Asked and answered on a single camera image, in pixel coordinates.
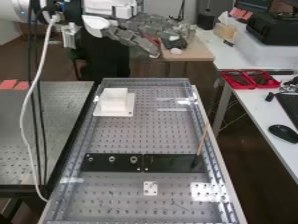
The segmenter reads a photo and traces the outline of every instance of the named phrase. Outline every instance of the white block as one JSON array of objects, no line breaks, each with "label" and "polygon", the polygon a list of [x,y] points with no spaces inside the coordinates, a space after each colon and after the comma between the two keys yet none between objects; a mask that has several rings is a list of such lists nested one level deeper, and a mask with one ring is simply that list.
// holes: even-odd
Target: white block
[{"label": "white block", "polygon": [[127,88],[107,88],[100,96],[101,111],[127,111]]}]

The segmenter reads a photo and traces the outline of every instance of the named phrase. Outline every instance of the bolt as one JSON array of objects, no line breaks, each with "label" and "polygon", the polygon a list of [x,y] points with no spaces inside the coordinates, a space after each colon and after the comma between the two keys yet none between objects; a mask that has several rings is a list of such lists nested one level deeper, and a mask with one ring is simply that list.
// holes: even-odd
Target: bolt
[{"label": "bolt", "polygon": [[137,164],[137,156],[131,157],[131,163],[132,163],[132,165]]}]

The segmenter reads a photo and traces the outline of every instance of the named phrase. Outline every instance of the white desk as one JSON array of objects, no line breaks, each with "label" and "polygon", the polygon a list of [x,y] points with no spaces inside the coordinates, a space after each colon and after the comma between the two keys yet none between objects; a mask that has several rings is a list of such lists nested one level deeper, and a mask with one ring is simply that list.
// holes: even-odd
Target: white desk
[{"label": "white desk", "polygon": [[[278,81],[289,81],[294,78],[290,76],[274,76]],[[225,83],[224,93],[221,97],[220,107],[217,111],[213,131],[218,135],[225,111],[228,108],[232,92],[234,93],[241,105],[244,106],[256,126],[258,127],[268,143],[270,144],[278,158],[281,159],[293,179],[298,184],[298,145],[292,144],[269,132],[269,127],[276,124],[282,124],[295,129],[295,126],[281,107],[278,100],[266,102],[265,98],[269,92],[278,92],[278,89],[256,89],[256,90],[234,90],[229,84]]]},{"label": "white desk", "polygon": [[[246,24],[240,23],[236,20],[233,25],[238,30],[246,29]],[[212,31],[205,31],[201,28],[197,29],[197,36],[214,55],[214,65],[218,70],[230,69],[264,69],[264,70],[292,70],[289,67],[277,67],[274,63],[272,66],[256,66],[245,57],[245,55],[237,50],[236,47],[230,47],[224,43],[224,40]]]}]

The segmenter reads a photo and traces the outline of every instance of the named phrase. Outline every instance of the metal surface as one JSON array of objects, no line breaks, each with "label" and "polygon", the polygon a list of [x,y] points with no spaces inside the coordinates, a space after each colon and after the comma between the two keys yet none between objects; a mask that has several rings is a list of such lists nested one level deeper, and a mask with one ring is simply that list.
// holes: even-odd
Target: metal surface
[{"label": "metal surface", "polygon": [[[80,171],[87,153],[189,155],[202,136],[205,122],[188,79],[105,79],[97,94],[107,87],[136,93],[135,117],[93,117],[96,102],[91,106],[44,223],[238,223],[209,136],[205,173]],[[157,195],[144,194],[145,182],[157,182]]]},{"label": "metal surface", "polygon": [[225,87],[224,87],[224,91],[221,94],[221,102],[218,105],[217,115],[216,115],[216,119],[214,119],[214,123],[213,123],[213,133],[214,133],[216,137],[218,136],[218,133],[221,130],[221,125],[222,125],[222,121],[225,118],[226,108],[228,108],[229,102],[230,102],[230,97],[232,97],[230,85],[225,82]]},{"label": "metal surface", "polygon": [[[91,88],[92,82],[45,82],[41,84],[48,142],[48,174],[56,165]],[[33,185],[29,157],[19,127],[24,97],[25,91],[0,91],[0,185]],[[29,111],[28,109],[25,127],[27,136],[32,140]]]}]

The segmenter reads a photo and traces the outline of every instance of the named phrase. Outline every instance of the power cable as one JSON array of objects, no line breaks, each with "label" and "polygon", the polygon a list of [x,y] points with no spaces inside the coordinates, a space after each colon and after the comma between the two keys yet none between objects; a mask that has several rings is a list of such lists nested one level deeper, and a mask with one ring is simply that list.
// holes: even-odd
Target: power cable
[{"label": "power cable", "polygon": [[35,87],[37,85],[37,81],[40,79],[41,72],[43,72],[43,68],[44,68],[44,62],[45,62],[45,56],[47,56],[47,52],[48,52],[48,44],[49,44],[52,27],[53,27],[55,23],[59,20],[60,20],[59,16],[57,15],[53,15],[52,16],[52,19],[51,19],[51,22],[49,22],[48,29],[47,29],[47,35],[45,35],[45,40],[44,40],[44,48],[43,48],[43,53],[41,53],[41,59],[40,59],[40,65],[39,65],[37,73],[36,73],[35,80],[32,82],[29,91],[28,91],[27,96],[25,96],[25,100],[24,100],[23,107],[21,107],[21,114],[20,114],[21,138],[23,138],[23,141],[25,143],[27,150],[28,150],[28,154],[29,154],[31,168],[32,168],[33,181],[35,181],[35,188],[36,188],[36,192],[37,192],[37,195],[39,195],[40,199],[43,201],[45,201],[45,202],[48,202],[48,200],[44,198],[44,196],[41,195],[41,192],[40,192],[39,182],[37,182],[37,175],[36,175],[36,170],[35,170],[35,161],[33,161],[32,149],[31,149],[31,145],[29,145],[28,139],[25,137],[24,115],[25,115],[25,111],[27,111],[27,106],[28,106],[28,103],[29,103],[29,99],[31,99],[31,96],[33,94]]}]

